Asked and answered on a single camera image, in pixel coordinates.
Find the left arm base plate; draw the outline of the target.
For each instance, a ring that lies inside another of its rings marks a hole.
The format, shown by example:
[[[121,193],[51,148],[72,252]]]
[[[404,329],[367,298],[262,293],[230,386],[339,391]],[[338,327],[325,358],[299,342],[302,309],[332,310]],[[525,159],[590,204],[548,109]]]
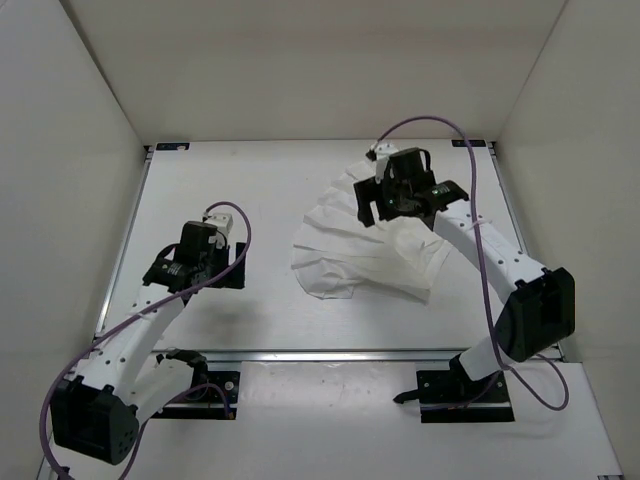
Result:
[[[216,385],[216,388],[199,388],[184,395],[155,413],[152,419],[235,420],[241,387],[241,365],[209,362],[207,372],[197,381],[197,384],[203,383]]]

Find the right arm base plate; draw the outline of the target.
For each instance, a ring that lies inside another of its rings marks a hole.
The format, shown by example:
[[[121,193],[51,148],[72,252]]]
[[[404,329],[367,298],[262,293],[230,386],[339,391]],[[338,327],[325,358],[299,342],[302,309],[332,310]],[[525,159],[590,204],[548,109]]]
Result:
[[[423,424],[510,423],[515,421],[503,372],[471,380],[462,369],[459,355],[447,369],[422,368],[416,387],[401,392],[393,402],[419,403]]]

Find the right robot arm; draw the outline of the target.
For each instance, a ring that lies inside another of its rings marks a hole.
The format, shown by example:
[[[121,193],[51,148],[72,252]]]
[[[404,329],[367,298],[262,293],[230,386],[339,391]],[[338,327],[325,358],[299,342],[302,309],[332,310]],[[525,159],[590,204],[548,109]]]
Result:
[[[503,366],[526,361],[574,333],[573,276],[532,259],[474,214],[458,184],[436,181],[428,151],[386,144],[366,156],[375,173],[354,185],[358,220],[366,227],[400,217],[421,220],[478,269],[503,304],[492,334],[454,361],[448,376],[453,396],[473,399],[484,379]]]

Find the white pleated skirt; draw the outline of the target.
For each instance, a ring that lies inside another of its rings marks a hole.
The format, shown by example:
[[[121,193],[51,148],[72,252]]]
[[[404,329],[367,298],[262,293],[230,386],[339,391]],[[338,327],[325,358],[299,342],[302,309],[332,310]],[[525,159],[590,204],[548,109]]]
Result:
[[[364,227],[354,184],[373,175],[372,164],[361,161],[331,181],[294,235],[291,268],[319,299],[348,299],[359,287],[376,287],[427,302],[452,246],[415,218]]]

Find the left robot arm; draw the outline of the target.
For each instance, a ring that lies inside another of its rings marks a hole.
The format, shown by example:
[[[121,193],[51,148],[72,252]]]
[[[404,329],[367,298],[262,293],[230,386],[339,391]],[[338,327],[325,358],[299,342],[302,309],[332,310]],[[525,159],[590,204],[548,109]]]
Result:
[[[210,391],[205,357],[173,349],[144,367],[168,326],[194,295],[194,286],[241,289],[246,245],[229,244],[233,218],[212,214],[184,224],[178,243],[163,249],[142,278],[131,313],[136,321],[106,337],[50,403],[55,443],[118,465],[134,449],[143,425],[174,398]]]

